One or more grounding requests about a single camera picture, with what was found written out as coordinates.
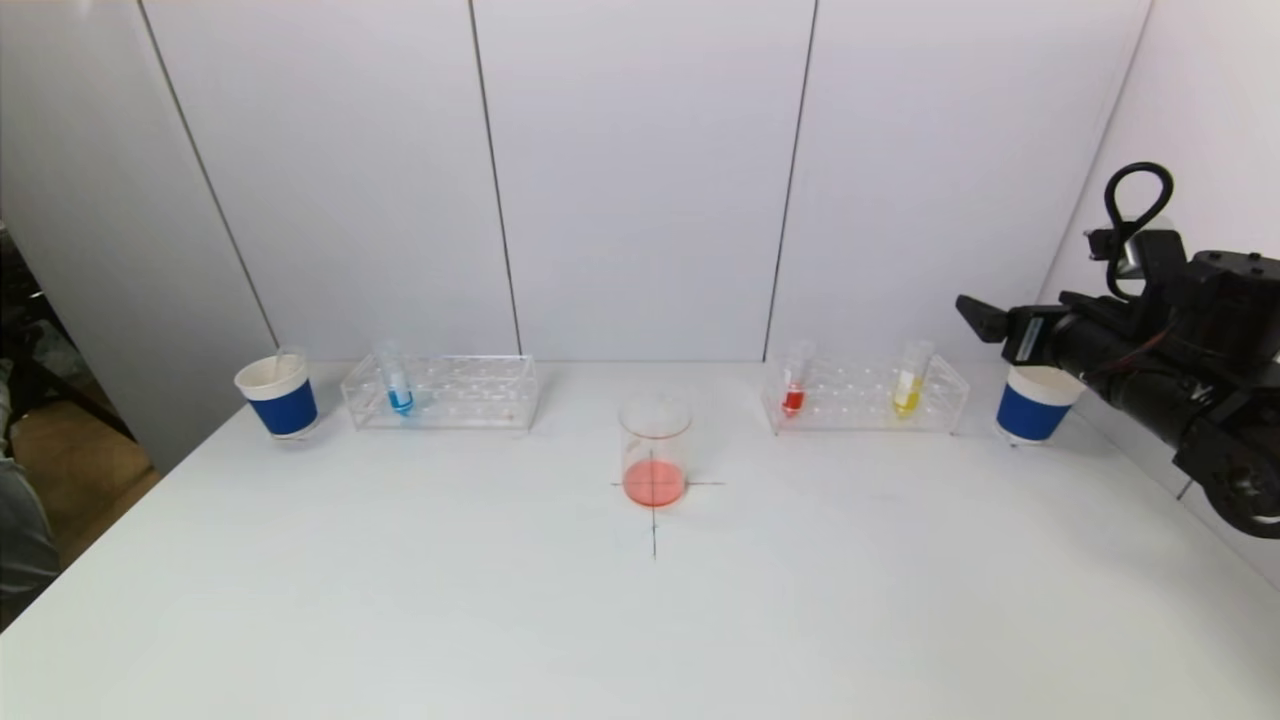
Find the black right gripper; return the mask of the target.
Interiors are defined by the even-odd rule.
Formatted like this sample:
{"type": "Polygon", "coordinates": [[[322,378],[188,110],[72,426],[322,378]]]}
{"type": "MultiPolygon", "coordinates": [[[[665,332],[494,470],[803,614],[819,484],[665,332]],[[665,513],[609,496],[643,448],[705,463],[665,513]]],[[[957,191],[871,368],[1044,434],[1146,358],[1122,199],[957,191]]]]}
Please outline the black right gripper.
{"type": "Polygon", "coordinates": [[[1009,313],[968,295],[955,307],[983,343],[1004,343],[1001,356],[1012,366],[1047,366],[1087,388],[1125,355],[1125,338],[1114,329],[1065,306],[1023,306],[1009,313]]]}

